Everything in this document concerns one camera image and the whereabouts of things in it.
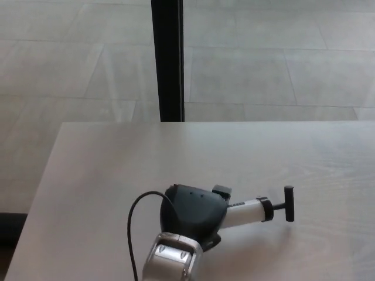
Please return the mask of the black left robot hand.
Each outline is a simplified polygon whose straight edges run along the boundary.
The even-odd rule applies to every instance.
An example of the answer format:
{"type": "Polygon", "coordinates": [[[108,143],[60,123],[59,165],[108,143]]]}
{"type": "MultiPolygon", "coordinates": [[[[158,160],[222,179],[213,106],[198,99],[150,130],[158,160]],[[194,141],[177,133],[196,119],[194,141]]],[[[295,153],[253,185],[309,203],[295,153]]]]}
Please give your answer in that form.
{"type": "Polygon", "coordinates": [[[174,184],[165,196],[160,209],[161,231],[193,239],[204,252],[220,243],[218,231],[227,214],[231,188],[215,185],[209,191],[174,184]]]}

